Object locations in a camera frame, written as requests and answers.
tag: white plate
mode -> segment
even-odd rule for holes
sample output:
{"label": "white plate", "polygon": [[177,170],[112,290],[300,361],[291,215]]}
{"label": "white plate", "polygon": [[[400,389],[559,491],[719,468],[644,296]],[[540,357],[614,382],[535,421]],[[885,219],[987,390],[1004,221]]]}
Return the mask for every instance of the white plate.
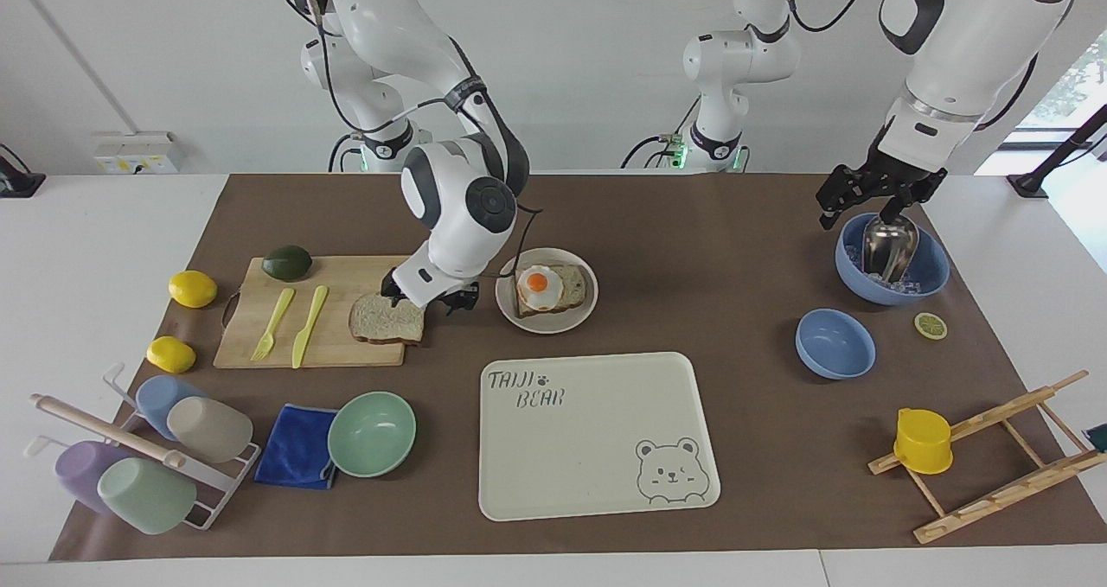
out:
{"label": "white plate", "polygon": [[680,353],[508,360],[480,374],[478,497],[489,519],[707,507],[720,492]]}
{"label": "white plate", "polygon": [[[515,257],[499,270],[505,274],[511,269]],[[517,317],[515,315],[515,303],[518,294],[515,291],[514,278],[498,278],[496,280],[496,305],[499,311],[508,321],[536,334],[557,334],[569,331],[584,322],[592,309],[596,308],[596,298],[599,296],[599,287],[596,282],[596,272],[579,256],[558,248],[534,248],[519,255],[519,269],[526,269],[532,265],[577,265],[584,271],[584,303],[577,308],[570,308],[565,312],[539,312],[530,317]]]}

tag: brown tablecloth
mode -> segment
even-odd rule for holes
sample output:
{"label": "brown tablecloth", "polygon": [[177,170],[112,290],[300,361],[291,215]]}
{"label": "brown tablecloth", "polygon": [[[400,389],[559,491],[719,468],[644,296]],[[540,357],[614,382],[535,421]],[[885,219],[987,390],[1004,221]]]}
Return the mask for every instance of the brown tablecloth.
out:
{"label": "brown tablecloth", "polygon": [[[556,337],[518,330],[500,316],[488,282],[472,312],[446,318],[435,308],[426,342],[408,350],[403,367],[227,371],[211,367],[221,307],[251,257],[284,244],[317,255],[404,254],[426,237],[394,176],[232,176],[188,265],[214,277],[220,297],[203,310],[170,305],[158,330],[197,350],[197,365],[184,378],[249,414],[262,445],[284,403],[339,408],[363,392],[393,391],[415,409],[415,447],[393,473],[339,475],[328,492],[247,481],[206,533],[182,526],[144,536],[75,505],[51,558],[915,546],[911,531],[934,518],[930,506],[902,468],[873,476],[866,467],[890,451],[897,410],[927,408],[955,422],[1025,389],[955,270],[944,291],[907,308],[878,307],[846,289],[834,268],[837,234],[818,225],[820,181],[535,177],[523,200],[546,213],[527,246],[577,253],[600,281],[596,311],[576,330]],[[930,229],[920,210],[911,216]],[[799,362],[797,320],[818,307],[849,312],[869,328],[878,359],[867,375],[829,382]],[[911,319],[922,310],[949,322],[948,339],[915,333]],[[482,515],[478,379],[487,363],[670,350],[695,367],[723,484],[717,504],[520,523]],[[1073,364],[1075,371],[1079,361]],[[144,364],[136,379],[156,372]],[[1014,422],[1044,459],[1061,456],[1039,414]],[[948,508],[1034,468],[1000,428],[955,447],[953,468],[928,478]],[[1072,480],[937,545],[1092,542],[1107,542],[1107,527]]]}

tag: blue towel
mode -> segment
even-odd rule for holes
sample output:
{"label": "blue towel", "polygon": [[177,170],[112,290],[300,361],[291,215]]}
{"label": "blue towel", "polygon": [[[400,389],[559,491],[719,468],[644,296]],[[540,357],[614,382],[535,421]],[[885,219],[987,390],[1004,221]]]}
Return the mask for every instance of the blue towel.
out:
{"label": "blue towel", "polygon": [[286,403],[277,415],[254,481],[269,485],[330,490],[334,464],[327,433],[338,410]]}

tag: fork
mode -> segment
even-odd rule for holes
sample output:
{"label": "fork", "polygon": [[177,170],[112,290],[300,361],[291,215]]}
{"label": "fork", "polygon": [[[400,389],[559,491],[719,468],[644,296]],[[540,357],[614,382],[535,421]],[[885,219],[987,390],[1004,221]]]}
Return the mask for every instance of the fork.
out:
{"label": "fork", "polygon": [[286,287],[284,290],[280,292],[280,297],[277,298],[277,306],[273,307],[272,317],[269,318],[269,325],[266,326],[266,331],[261,334],[261,340],[258,341],[258,347],[254,350],[254,356],[250,357],[251,362],[257,362],[269,356],[269,352],[273,349],[273,330],[277,329],[277,325],[280,323],[281,317],[284,316],[284,311],[288,310],[288,305],[292,303],[292,296],[296,295],[296,289],[292,287]]}

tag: bear face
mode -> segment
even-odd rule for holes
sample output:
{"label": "bear face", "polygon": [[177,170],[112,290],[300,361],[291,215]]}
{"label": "bear face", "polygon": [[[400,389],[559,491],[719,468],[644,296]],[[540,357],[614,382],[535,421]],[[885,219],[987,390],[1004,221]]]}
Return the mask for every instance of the bear face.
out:
{"label": "bear face", "polygon": [[649,440],[634,449],[641,462],[638,490],[650,500],[668,503],[686,503],[690,498],[707,493],[707,473],[700,464],[700,445],[691,437],[681,437],[676,444],[656,445]]}

